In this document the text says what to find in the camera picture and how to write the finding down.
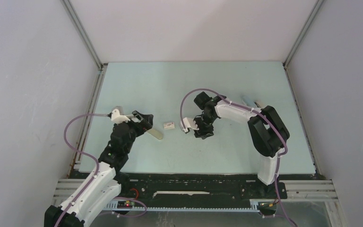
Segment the olive green stapler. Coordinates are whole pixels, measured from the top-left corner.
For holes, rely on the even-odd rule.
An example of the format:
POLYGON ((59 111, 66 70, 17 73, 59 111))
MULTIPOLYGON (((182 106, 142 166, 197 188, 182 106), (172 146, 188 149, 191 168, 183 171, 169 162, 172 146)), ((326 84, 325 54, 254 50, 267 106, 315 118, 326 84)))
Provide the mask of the olive green stapler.
POLYGON ((160 131, 158 131, 158 130, 156 130, 154 128, 149 129, 147 131, 147 133, 149 133, 150 135, 152 135, 153 137, 155 137, 157 140, 162 140, 163 137, 164 137, 163 134, 160 131))

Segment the white staple box sleeve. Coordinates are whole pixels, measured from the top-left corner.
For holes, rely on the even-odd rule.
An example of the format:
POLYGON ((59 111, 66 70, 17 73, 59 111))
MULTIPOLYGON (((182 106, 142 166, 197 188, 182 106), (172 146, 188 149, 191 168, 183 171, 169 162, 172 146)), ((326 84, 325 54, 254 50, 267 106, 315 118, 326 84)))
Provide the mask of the white staple box sleeve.
POLYGON ((174 129, 175 123, 174 122, 166 122, 163 124, 165 130, 174 129))

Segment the light blue stapler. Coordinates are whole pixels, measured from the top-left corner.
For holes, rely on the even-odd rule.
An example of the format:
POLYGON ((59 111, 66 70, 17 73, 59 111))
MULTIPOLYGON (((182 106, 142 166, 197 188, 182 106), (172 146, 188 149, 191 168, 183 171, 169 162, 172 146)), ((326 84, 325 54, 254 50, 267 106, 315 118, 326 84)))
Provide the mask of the light blue stapler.
POLYGON ((246 106, 257 107, 256 103, 249 96, 243 95, 241 99, 246 106))

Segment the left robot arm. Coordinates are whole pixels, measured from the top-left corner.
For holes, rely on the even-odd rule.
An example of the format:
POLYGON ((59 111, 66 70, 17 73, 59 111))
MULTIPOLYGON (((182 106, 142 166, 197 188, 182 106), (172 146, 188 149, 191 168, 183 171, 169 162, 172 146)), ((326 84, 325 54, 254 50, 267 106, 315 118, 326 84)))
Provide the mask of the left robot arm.
POLYGON ((93 171, 58 207, 46 210, 45 227, 88 227, 112 199, 129 194, 130 183, 121 169, 136 138, 152 129, 154 116, 138 111, 125 115, 116 107, 107 117, 113 128, 106 147, 99 158, 87 155, 95 162, 93 171))

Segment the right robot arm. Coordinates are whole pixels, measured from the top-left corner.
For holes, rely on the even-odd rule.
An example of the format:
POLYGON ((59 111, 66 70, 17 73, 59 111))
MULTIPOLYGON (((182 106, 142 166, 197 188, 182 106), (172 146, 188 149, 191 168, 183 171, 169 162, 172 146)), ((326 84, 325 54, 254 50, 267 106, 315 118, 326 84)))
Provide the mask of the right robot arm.
POLYGON ((205 92, 198 94, 194 103, 202 110, 193 119, 182 120, 183 130, 194 131, 194 136, 206 139, 214 135, 214 122, 229 119, 248 125, 255 149, 259 152, 260 167, 256 192, 267 198, 275 191, 274 182, 278 178, 280 158, 288 152, 287 140, 290 133, 272 106, 264 108, 233 103, 225 96, 210 97, 205 92))

